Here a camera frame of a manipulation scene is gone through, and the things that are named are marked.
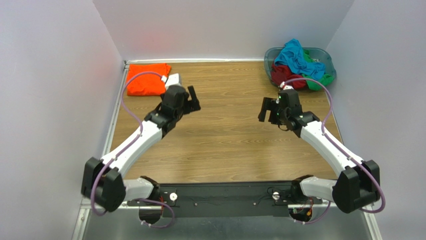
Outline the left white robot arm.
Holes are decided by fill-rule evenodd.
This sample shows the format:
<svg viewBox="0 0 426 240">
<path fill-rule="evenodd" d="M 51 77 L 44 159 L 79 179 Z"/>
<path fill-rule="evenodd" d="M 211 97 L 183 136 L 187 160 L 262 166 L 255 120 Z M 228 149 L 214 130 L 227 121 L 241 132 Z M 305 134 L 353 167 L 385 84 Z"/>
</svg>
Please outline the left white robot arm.
<svg viewBox="0 0 426 240">
<path fill-rule="evenodd" d="M 117 148 L 101 159 L 91 157 L 84 166 L 81 194 L 90 199 L 93 209 L 115 211 L 122 202 L 148 199 L 155 183 L 147 177 L 124 180 L 132 165 L 150 147 L 161 141 L 184 115 L 201 109 L 194 87 L 174 84 L 161 97 L 140 126 Z"/>
</svg>

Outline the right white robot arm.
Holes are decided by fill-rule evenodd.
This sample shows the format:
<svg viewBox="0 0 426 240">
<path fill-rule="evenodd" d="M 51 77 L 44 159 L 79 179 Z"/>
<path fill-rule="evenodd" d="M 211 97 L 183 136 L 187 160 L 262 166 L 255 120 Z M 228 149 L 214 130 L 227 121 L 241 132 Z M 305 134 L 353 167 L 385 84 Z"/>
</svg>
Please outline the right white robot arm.
<svg viewBox="0 0 426 240">
<path fill-rule="evenodd" d="M 325 124 L 311 111 L 303 111 L 299 94 L 282 89 L 277 98 L 264 97 L 258 114 L 260 122 L 285 126 L 312 146 L 330 165 L 336 180 L 313 175 L 292 182 L 292 196 L 320 198 L 333 202 L 344 213 L 364 210 L 366 206 L 385 202 L 380 186 L 380 167 L 374 160 L 364 160 L 337 140 Z"/>
</svg>

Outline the orange t shirt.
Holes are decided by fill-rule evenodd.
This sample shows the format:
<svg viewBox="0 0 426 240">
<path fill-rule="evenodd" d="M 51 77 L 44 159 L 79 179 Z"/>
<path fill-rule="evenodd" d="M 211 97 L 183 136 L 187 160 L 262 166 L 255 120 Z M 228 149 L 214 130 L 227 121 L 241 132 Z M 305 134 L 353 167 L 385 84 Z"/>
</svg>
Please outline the orange t shirt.
<svg viewBox="0 0 426 240">
<path fill-rule="evenodd" d="M 135 75 L 143 72 L 154 72 L 160 76 L 155 74 L 144 74 L 138 76 L 127 86 L 127 95 L 133 97 L 160 96 L 166 91 L 165 83 L 161 80 L 161 77 L 168 77 L 171 70 L 172 67 L 166 63 L 148 65 L 130 64 L 126 77 L 126 83 Z"/>
</svg>

